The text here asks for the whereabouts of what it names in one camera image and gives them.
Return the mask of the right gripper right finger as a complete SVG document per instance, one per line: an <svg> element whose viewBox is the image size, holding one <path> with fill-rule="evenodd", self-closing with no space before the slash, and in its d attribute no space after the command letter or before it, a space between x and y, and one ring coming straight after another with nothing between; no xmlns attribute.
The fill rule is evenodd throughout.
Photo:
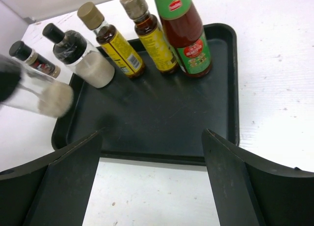
<svg viewBox="0 0 314 226"><path fill-rule="evenodd" d="M222 226L312 226L314 174L269 161L205 129L202 145Z"/></svg>

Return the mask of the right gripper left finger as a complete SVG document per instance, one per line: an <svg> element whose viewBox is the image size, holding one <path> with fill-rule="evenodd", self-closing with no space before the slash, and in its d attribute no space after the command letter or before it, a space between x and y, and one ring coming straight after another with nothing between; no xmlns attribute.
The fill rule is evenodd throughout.
<svg viewBox="0 0 314 226"><path fill-rule="evenodd" d="M80 226L102 147L96 131L0 173L2 226Z"/></svg>

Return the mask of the red sauce bottle green label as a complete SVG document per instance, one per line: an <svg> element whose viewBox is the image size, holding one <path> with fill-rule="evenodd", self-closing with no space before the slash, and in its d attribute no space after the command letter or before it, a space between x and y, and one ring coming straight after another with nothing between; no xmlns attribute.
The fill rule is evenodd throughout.
<svg viewBox="0 0 314 226"><path fill-rule="evenodd" d="M189 77L199 78L212 68L204 26L192 0L155 0L165 37Z"/></svg>

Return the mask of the yellow label oil bottle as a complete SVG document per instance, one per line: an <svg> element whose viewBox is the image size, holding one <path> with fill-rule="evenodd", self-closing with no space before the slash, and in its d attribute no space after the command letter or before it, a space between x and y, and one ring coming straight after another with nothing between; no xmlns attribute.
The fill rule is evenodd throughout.
<svg viewBox="0 0 314 226"><path fill-rule="evenodd" d="M162 74L174 74L179 64L164 38L162 27L154 14L149 12L146 0L120 0L134 30L156 68Z"/></svg>
<svg viewBox="0 0 314 226"><path fill-rule="evenodd" d="M146 65L141 56L119 30L105 20L94 3L84 3L77 16L95 33L96 41L128 78L134 79L144 73Z"/></svg>

